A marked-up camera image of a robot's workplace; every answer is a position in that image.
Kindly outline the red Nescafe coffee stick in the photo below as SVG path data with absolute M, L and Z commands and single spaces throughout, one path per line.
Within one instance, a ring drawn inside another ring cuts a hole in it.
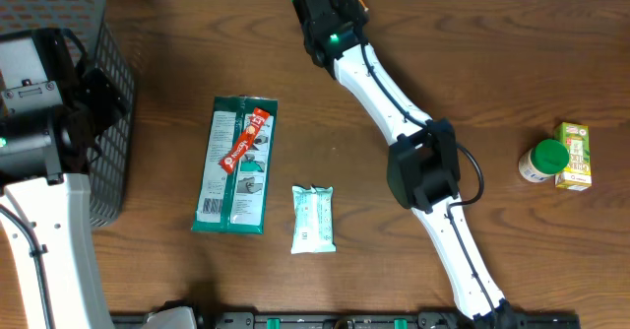
M 229 153 L 219 162 L 219 165 L 224 171 L 228 174 L 232 174 L 235 171 L 238 162 L 253 145 L 258 133 L 270 116 L 271 114 L 268 111 L 259 107 L 254 108 L 248 119 L 248 124 L 239 135 Z

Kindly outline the green white package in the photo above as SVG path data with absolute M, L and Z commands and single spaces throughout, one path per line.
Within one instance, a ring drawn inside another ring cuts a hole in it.
M 219 162 L 248 124 L 255 107 L 271 116 L 228 174 Z M 252 97 L 216 98 L 193 231 L 261 234 L 278 102 Z

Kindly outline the light blue wipes pack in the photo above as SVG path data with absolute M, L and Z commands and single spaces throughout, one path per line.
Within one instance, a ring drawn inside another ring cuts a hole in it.
M 334 244 L 333 187 L 293 186 L 295 214 L 292 254 L 336 252 Z

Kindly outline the green lid jar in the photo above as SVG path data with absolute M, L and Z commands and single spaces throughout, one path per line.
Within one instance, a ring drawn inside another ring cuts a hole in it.
M 562 143 L 545 139 L 521 156 L 518 171 L 526 181 L 540 183 L 561 172 L 569 160 L 569 152 Z

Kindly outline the green tea carton box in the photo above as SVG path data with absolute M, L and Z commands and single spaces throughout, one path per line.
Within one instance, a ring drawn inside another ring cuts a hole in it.
M 568 164 L 555 175 L 555 186 L 573 191 L 584 191 L 592 186 L 589 127 L 562 122 L 554 137 L 568 151 Z

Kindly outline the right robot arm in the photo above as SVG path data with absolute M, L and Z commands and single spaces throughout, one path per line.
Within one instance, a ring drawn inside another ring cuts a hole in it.
M 388 75 L 362 32 L 360 0 L 291 0 L 315 65 L 348 89 L 388 144 L 386 178 L 396 201 L 427 230 L 456 307 L 474 328 L 515 328 L 511 305 L 489 275 L 468 228 L 452 124 L 434 120 Z

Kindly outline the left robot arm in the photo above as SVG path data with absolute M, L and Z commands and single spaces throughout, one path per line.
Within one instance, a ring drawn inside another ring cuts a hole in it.
M 80 48 L 73 60 L 67 44 Z M 90 222 L 98 139 L 130 103 L 69 29 L 1 37 L 1 226 L 31 328 L 111 328 Z

